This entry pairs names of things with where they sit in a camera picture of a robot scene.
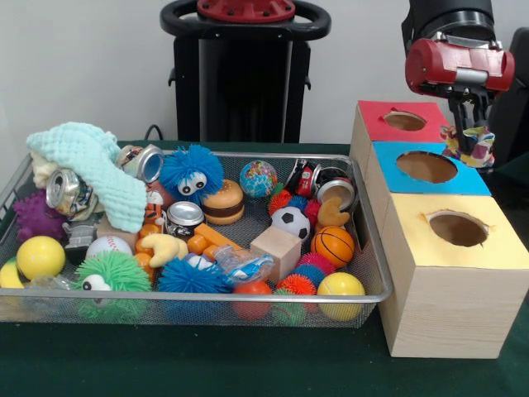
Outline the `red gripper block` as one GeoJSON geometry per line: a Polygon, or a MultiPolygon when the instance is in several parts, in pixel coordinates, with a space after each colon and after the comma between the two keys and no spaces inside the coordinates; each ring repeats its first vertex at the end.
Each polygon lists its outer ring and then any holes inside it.
{"type": "MultiPolygon", "coordinates": [[[[515,73],[513,55],[505,50],[491,49],[487,45],[468,47],[448,41],[420,39],[407,53],[405,79],[415,93],[444,95],[445,88],[482,88],[496,94],[509,90],[515,73]]],[[[488,134],[488,97],[473,93],[475,134],[469,138],[470,154],[474,158],[489,158],[490,147],[484,138],[488,134]]],[[[462,133],[467,128],[465,98],[462,93],[450,94],[450,111],[454,115],[455,129],[462,133]]]]}

